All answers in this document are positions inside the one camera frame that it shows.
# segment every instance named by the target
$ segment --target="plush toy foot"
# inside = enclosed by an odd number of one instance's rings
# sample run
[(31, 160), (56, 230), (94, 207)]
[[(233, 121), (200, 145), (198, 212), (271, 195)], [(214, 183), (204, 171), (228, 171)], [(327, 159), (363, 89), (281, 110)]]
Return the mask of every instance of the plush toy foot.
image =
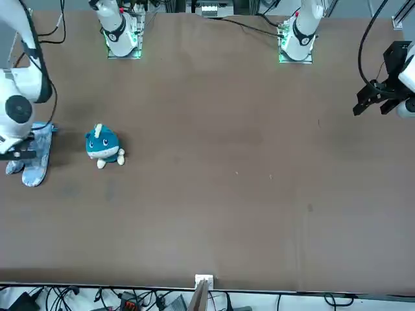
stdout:
[(120, 165), (124, 165), (124, 162), (125, 162), (124, 156), (123, 155), (119, 155), (118, 158), (117, 158), (117, 162)]
[(104, 160), (98, 159), (98, 161), (97, 161), (98, 168), (104, 168), (105, 164), (106, 164), (106, 162)]

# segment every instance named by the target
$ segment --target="robotic arm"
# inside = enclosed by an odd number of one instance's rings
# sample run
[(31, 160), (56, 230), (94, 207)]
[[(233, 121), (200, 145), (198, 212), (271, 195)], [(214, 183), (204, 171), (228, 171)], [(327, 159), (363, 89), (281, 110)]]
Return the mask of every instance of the robotic arm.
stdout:
[[(134, 40), (137, 20), (128, 13), (121, 13), (116, 0), (90, 0), (89, 5), (98, 15), (114, 55), (126, 56), (137, 47), (138, 41)], [(33, 104), (47, 102), (53, 84), (23, 0), (0, 0), (1, 21), (20, 34), (29, 66), (0, 69), (0, 159), (28, 159), (36, 154), (20, 152), (19, 147), (33, 139), (30, 132), (34, 121)]]
[(290, 30), (281, 49), (289, 58), (302, 61), (308, 57), (323, 14), (324, 8), (320, 0), (302, 0), (301, 8), (286, 22)]
[(47, 102), (52, 89), (36, 30), (22, 0), (1, 0), (0, 21), (20, 33), (30, 60), (26, 68), (0, 69), (0, 155), (4, 155), (29, 136), (32, 103)]
[(354, 115), (360, 115), (372, 104), (384, 102), (381, 114), (396, 108), (400, 117), (415, 117), (415, 46), (411, 41), (395, 41), (383, 53), (388, 78), (371, 80), (357, 93)]

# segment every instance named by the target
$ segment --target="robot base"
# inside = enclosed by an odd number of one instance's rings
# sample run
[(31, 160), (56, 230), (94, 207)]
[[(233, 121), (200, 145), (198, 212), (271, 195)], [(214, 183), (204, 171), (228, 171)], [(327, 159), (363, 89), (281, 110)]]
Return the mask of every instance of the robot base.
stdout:
[(119, 57), (113, 54), (113, 52), (108, 47), (108, 40), (105, 37), (107, 50), (108, 50), (108, 59), (109, 60), (118, 60), (118, 59), (127, 59), (127, 60), (139, 60), (141, 58), (141, 53), (143, 50), (143, 34), (145, 26), (145, 11), (140, 10), (136, 14), (132, 14), (132, 19), (134, 23), (132, 24), (132, 39), (134, 42), (137, 42), (137, 47), (133, 48), (132, 51), (123, 57)]
[(278, 34), (282, 34), (284, 38), (278, 38), (278, 62), (279, 63), (313, 63), (313, 55), (310, 53), (304, 60), (292, 60), (289, 58), (284, 51), (282, 50), (282, 46), (285, 44), (285, 38), (290, 33), (288, 21), (284, 21), (282, 25), (277, 28)]

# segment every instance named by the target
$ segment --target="stuffed animal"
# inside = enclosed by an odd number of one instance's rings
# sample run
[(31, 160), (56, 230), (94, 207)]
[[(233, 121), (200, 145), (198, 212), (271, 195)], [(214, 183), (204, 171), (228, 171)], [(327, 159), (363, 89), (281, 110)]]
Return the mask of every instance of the stuffed animal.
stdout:
[(124, 164), (125, 151), (120, 148), (116, 134), (108, 127), (98, 123), (85, 138), (86, 152), (91, 159), (97, 159), (98, 168), (104, 168), (107, 162)]

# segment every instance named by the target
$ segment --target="table surface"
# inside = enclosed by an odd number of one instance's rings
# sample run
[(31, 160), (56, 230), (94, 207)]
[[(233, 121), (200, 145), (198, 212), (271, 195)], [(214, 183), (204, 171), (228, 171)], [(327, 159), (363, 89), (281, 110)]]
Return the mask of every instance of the table surface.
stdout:
[[(66, 42), (43, 46), (59, 94), (47, 177), (0, 176), (3, 281), (413, 292), (415, 125), (352, 114), (367, 19), (324, 19), (314, 64), (289, 65), (275, 38), (191, 14), (157, 14), (141, 60), (107, 60), (95, 14), (66, 15)], [(56, 18), (35, 12), (38, 32)], [(400, 39), (376, 22), (367, 77)], [(86, 155), (97, 122), (125, 166)]]

